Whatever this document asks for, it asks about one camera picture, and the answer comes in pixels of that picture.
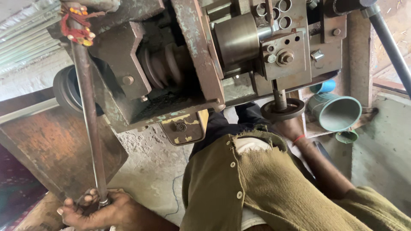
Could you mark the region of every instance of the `concrete floor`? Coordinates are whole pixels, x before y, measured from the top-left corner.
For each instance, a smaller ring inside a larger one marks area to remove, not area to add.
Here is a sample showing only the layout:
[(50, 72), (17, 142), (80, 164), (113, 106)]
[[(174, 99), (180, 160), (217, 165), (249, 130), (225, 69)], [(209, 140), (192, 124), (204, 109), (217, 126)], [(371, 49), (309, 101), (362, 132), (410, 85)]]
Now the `concrete floor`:
[[(262, 106), (272, 98), (256, 103)], [(234, 108), (224, 110), (229, 123), (237, 123)], [(143, 132), (132, 130), (117, 134), (129, 158), (109, 183), (109, 188), (123, 188), (139, 203), (180, 225), (184, 215), (181, 184), (193, 144), (175, 147), (167, 140), (160, 125), (151, 125)], [(351, 175), (352, 146), (342, 144), (329, 136), (317, 138), (336, 166), (347, 177)], [(294, 147), (292, 151), (299, 156)]]

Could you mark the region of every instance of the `black rubber wheel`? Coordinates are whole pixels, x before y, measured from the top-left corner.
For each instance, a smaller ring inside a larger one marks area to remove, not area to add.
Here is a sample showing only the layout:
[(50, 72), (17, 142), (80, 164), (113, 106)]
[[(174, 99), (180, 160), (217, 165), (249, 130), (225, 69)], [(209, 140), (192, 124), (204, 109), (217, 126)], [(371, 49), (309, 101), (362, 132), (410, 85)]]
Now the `black rubber wheel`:
[(305, 104), (302, 100), (287, 98), (287, 109), (278, 111), (275, 108), (275, 101), (270, 101), (261, 107), (261, 114), (267, 120), (275, 123), (300, 116), (304, 110)]
[[(74, 65), (61, 69), (54, 77), (53, 92), (57, 102), (71, 114), (83, 117), (79, 83), (77, 81)], [(96, 104), (97, 116), (104, 114), (101, 107)]]

